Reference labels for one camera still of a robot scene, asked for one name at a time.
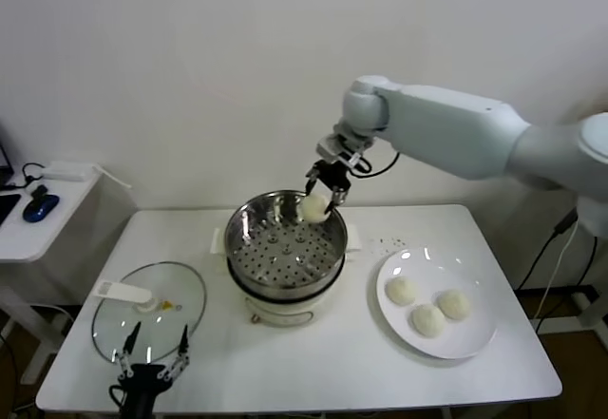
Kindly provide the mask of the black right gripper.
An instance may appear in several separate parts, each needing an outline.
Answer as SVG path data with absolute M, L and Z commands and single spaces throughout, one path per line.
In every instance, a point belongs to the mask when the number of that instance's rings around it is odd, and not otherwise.
M 343 162 L 326 162 L 324 160 L 315 162 L 307 173 L 305 195 L 311 195 L 317 181 L 321 181 L 328 189 L 332 190 L 331 198 L 324 210 L 324 214 L 329 215 L 341 206 L 349 195 L 351 182 L 347 177 L 348 172 L 349 168 Z

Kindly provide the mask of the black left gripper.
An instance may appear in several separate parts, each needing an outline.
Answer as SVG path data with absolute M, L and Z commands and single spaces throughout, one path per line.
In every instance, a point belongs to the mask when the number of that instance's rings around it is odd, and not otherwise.
M 142 322 L 139 321 L 117 353 L 116 361 L 120 366 L 118 383 L 123 391 L 120 406 L 121 418 L 147 419 L 153 417 L 157 397 L 172 387 L 190 363 L 189 329 L 185 325 L 180 337 L 177 356 L 168 366 L 158 364 L 135 364 L 131 366 L 133 353 Z

